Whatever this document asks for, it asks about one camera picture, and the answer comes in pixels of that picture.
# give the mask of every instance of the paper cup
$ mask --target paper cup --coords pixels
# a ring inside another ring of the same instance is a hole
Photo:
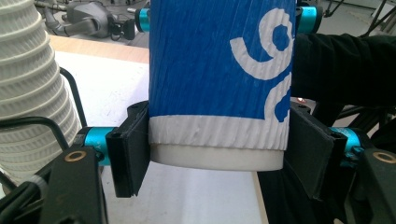
[[[150,3],[151,159],[203,169],[281,169],[295,1]]]

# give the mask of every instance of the white table surface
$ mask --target white table surface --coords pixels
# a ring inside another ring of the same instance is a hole
[[[89,126],[118,127],[126,108],[149,97],[149,66],[56,52],[56,61],[76,79]],[[110,167],[103,173],[109,222],[268,223],[251,172],[209,171],[151,162],[139,195],[115,197]]]

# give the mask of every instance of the white printed logo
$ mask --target white printed logo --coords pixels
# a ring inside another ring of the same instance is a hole
[[[287,36],[289,38],[289,44],[283,50],[278,50],[273,42],[274,30],[279,25],[287,27]],[[248,49],[242,37],[230,40],[233,56],[246,73],[257,79],[269,80],[277,77],[285,71],[291,62],[293,49],[291,30],[290,15],[284,9],[274,8],[262,17],[259,24],[262,48],[272,59],[267,62],[258,62],[253,59],[248,54]],[[290,83],[291,75],[288,74],[285,79],[270,90],[264,106],[265,119],[275,119],[275,106],[286,95]]]

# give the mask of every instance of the white paper cup stack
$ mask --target white paper cup stack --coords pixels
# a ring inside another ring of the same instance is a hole
[[[41,24],[33,0],[0,1],[0,122],[49,118],[70,145],[80,124]],[[0,167],[17,184],[60,153],[46,126],[0,130]]]

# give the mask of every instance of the blue paper cup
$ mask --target blue paper cup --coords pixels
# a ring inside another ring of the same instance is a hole
[[[281,169],[289,135],[294,0],[151,0],[151,159]]]

